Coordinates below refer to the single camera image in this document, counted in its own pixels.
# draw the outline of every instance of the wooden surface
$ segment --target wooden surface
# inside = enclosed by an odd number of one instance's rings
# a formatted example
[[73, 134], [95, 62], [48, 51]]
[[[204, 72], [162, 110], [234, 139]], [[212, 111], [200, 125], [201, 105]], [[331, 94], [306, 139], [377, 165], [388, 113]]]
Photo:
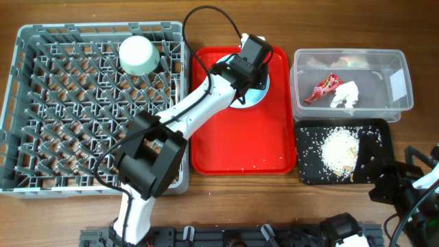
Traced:
[[[192, 8], [223, 8], [242, 32], [265, 36], [290, 58], [299, 48], [376, 48], [404, 52], [412, 77], [414, 108], [391, 129], [399, 160], [414, 145], [424, 153], [439, 141], [439, 18], [437, 1], [50, 1], [0, 3], [0, 95], [3, 98], [16, 33], [29, 23], [182, 21]], [[199, 48], [237, 45], [227, 20], [213, 11], [195, 14], [187, 33]], [[391, 206], [371, 202], [371, 185], [304, 186], [298, 171], [282, 176], [201, 176], [191, 170], [182, 196], [158, 199], [155, 226], [256, 226], [311, 223], [349, 212], [359, 221], [383, 224]], [[107, 226], [120, 197], [50, 200], [0, 197], [0, 246], [78, 246], [79, 232]], [[390, 223], [390, 229], [396, 220]], [[402, 246], [409, 246], [406, 237]]]

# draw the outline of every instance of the clear plastic bin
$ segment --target clear plastic bin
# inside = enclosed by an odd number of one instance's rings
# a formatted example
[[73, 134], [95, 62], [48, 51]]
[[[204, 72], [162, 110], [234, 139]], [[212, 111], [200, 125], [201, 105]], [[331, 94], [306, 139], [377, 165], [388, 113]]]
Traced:
[[[331, 108], [334, 93], [310, 105], [304, 103], [314, 87], [330, 73], [343, 82], [354, 81], [358, 101]], [[398, 121], [401, 111], [413, 107], [412, 81], [402, 51], [387, 49], [299, 49], [291, 69], [294, 119], [383, 118]]]

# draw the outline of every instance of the red packet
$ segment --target red packet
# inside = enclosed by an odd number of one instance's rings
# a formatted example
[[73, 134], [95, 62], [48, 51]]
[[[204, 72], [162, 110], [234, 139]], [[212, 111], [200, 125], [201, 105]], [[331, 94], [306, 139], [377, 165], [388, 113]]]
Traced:
[[314, 88], [312, 95], [309, 96], [304, 103], [311, 104], [314, 100], [320, 99], [323, 95], [334, 92], [341, 84], [343, 84], [343, 81], [334, 73], [331, 73]]

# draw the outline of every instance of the dish rack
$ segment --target dish rack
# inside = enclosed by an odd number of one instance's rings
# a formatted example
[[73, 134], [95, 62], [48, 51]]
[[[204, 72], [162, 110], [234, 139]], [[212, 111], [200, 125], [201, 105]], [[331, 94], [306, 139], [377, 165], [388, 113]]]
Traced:
[[[158, 68], [131, 76], [117, 53], [141, 35]], [[17, 198], [119, 194], [93, 178], [94, 163], [142, 110], [156, 114], [187, 95], [189, 53], [178, 22], [25, 25], [18, 33], [0, 118], [0, 193]], [[161, 143], [148, 143], [155, 150]], [[115, 150], [99, 175], [117, 185]], [[166, 194], [189, 186], [187, 150]]]

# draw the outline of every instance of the red tray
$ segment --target red tray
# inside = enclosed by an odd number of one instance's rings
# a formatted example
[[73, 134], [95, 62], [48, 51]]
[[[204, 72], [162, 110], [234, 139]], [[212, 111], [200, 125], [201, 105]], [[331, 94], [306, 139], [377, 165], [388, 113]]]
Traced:
[[[205, 47], [197, 56], [209, 68], [238, 47]], [[296, 164], [296, 144], [289, 65], [285, 52], [274, 48], [269, 63], [270, 87], [256, 105], [227, 108], [211, 117], [191, 138], [191, 162], [201, 174], [284, 174]], [[192, 88], [206, 79], [192, 61]]]

